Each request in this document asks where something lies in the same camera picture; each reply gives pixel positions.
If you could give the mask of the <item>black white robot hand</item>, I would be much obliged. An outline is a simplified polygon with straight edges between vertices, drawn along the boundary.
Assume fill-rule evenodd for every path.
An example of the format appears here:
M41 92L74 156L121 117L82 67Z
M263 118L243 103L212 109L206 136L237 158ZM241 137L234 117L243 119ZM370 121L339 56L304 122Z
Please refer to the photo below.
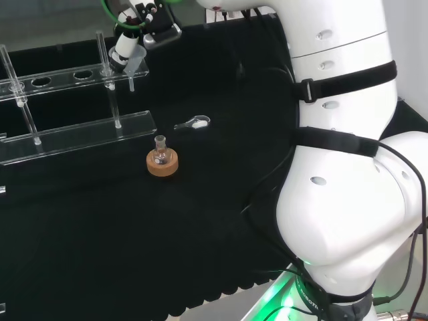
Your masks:
M114 14L107 1L102 1L106 14L115 22L116 45L110 54L110 67L123 72L136 49L146 50L170 43L182 34L167 1L128 1L128 7Z

